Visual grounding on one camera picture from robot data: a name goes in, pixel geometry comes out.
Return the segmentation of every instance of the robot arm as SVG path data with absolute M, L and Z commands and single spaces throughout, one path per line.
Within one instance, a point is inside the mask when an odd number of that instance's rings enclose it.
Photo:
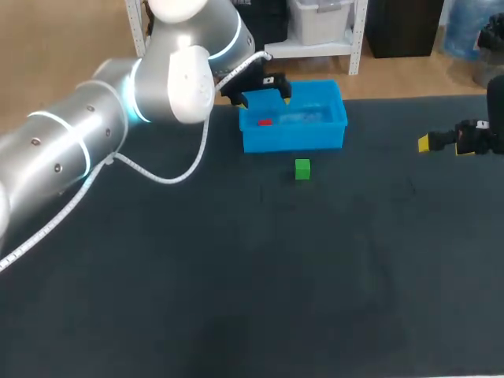
M 207 119 L 213 78 L 254 53 L 229 0 L 150 0 L 150 8 L 156 23 L 145 57 L 106 61 L 0 138 L 0 238 L 117 152 L 132 125 Z

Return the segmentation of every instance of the black cabinet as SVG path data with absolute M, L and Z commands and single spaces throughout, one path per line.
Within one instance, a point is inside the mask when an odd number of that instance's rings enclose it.
M 232 0 L 254 37 L 256 51 L 287 39 L 287 0 Z
M 443 0 L 369 0 L 365 34 L 375 57 L 429 56 Z

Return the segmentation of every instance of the green cube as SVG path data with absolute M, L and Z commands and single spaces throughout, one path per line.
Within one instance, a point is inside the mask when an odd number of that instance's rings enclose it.
M 296 179 L 309 180 L 311 173 L 311 164 L 309 159 L 296 159 Z

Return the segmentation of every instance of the blue container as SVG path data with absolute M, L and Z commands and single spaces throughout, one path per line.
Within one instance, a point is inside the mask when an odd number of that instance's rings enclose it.
M 347 112 L 332 80 L 292 83 L 286 105 L 275 90 L 245 93 L 249 109 L 241 109 L 239 128 L 246 153 L 326 150 L 343 146 Z M 259 125 L 271 120 L 271 126 Z

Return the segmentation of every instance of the shelving unit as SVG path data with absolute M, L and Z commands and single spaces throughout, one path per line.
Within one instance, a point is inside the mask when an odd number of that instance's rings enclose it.
M 128 10 L 129 22 L 135 41 L 136 53 L 139 57 L 145 54 L 148 40 L 144 34 L 141 0 L 125 0 Z M 353 30 L 348 29 L 345 39 L 338 43 L 324 43 L 321 45 L 303 46 L 289 32 L 287 41 L 272 43 L 265 46 L 265 50 L 277 59 L 290 57 L 332 57 L 350 55 L 349 75 L 357 75 L 361 61 L 362 39 L 364 38 L 365 18 L 368 10 L 368 0 L 356 0 L 354 11 L 350 16 L 354 17 Z

